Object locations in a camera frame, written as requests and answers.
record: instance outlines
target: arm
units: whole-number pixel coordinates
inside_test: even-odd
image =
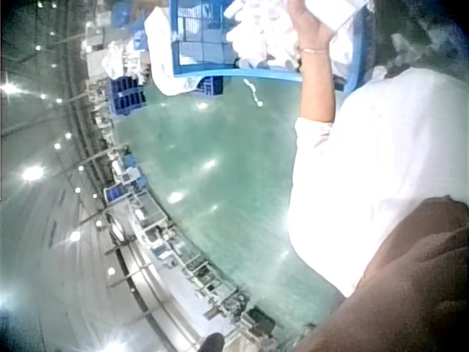
[[[288,11],[298,33],[301,50],[303,88],[300,116],[317,122],[333,122],[336,101],[329,60],[329,42],[333,32],[306,9],[305,0],[289,0]]]

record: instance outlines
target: green floor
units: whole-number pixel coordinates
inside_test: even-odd
[[[241,78],[218,97],[166,97],[150,82],[148,107],[117,130],[173,219],[285,337],[327,317],[336,291],[297,258],[287,235],[300,85],[250,82],[261,108]]]

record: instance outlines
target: white shirt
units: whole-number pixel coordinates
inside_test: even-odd
[[[350,296],[380,244],[428,197],[468,202],[468,86],[410,69],[299,118],[289,208],[298,255]]]

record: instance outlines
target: person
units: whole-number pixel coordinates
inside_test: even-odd
[[[356,291],[297,352],[467,351],[465,203],[425,199],[385,239]]]
[[[289,238],[309,267],[350,297],[422,201],[468,202],[468,86],[410,68],[365,84],[335,116],[333,32],[305,0],[289,0],[288,10],[303,77]]]

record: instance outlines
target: blue bin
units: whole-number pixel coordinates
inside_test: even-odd
[[[226,33],[236,23],[223,16],[224,10],[231,3],[232,0],[169,0],[171,33],[177,37],[171,44],[174,75],[246,76],[301,81],[299,73],[287,70],[235,67],[237,54],[226,41]],[[354,26],[361,30],[354,34],[354,58],[349,73],[351,79],[344,87],[345,92],[358,87],[365,73],[363,59],[367,55],[366,45],[369,42],[363,36],[368,14],[364,7],[355,15]],[[192,62],[182,61],[181,56],[191,58]]]
[[[139,87],[139,81],[132,77],[123,76],[118,79],[108,80],[109,99],[115,98],[117,93],[135,91]]]
[[[137,158],[132,153],[124,155],[123,159],[124,159],[124,168],[126,169],[137,165]]]
[[[141,11],[139,16],[130,25],[130,33],[133,39],[133,48],[135,50],[148,51],[148,37],[145,32],[145,20],[149,12],[147,10]]]
[[[132,2],[118,2],[111,10],[111,25],[122,27],[130,23],[132,15]]]
[[[104,198],[107,203],[111,203],[114,200],[118,200],[127,193],[128,190],[121,183],[118,183],[109,188],[104,188]]]
[[[117,93],[109,98],[109,108],[115,115],[129,115],[133,110],[147,105],[143,87],[131,89],[130,91]]]
[[[205,77],[197,84],[197,92],[205,95],[223,94],[223,76]]]

